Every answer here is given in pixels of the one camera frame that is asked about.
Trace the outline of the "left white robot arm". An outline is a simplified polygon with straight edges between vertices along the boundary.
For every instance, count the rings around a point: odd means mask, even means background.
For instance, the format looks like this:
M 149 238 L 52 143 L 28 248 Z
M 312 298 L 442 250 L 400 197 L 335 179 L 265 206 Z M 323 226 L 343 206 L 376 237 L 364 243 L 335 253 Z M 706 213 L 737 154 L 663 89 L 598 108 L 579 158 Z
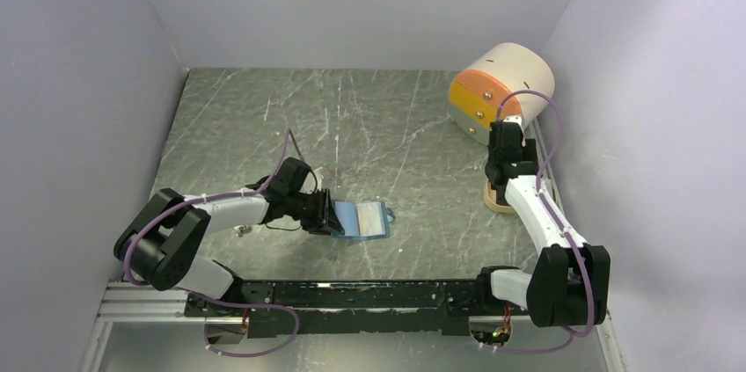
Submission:
M 219 314 L 229 316 L 242 307 L 244 291 L 235 273 L 199 256 L 203 238 L 285 216 L 310 234 L 344 233 L 329 190 L 321 188 L 308 164 L 289 157 L 274 173 L 237 191 L 187 198 L 171 188 L 159 190 L 122 232 L 113 255 L 131 283 L 200 293 Z

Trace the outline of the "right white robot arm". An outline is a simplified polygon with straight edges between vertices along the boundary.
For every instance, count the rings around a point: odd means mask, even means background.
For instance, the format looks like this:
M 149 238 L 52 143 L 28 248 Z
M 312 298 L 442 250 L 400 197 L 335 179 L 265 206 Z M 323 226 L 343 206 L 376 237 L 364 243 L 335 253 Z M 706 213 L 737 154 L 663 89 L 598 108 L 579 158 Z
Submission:
M 489 126 L 483 197 L 496 212 L 514 213 L 538 254 L 528 274 L 517 267 L 489 267 L 474 292 L 477 307 L 497 313 L 507 302 L 527 310 L 537 327 L 583 333 L 605 320 L 611 256 L 582 237 L 560 211 L 542 177 L 536 142 L 523 119 L 509 116 Z

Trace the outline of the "blue card holder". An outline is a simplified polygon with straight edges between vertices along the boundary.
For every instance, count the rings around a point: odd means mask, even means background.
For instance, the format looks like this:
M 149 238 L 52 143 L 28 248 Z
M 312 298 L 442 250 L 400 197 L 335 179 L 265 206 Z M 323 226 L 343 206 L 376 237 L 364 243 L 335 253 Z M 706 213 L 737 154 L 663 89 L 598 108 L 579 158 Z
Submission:
M 396 219 L 383 201 L 335 201 L 335 209 L 344 228 L 344 235 L 337 238 L 358 241 L 387 238 Z

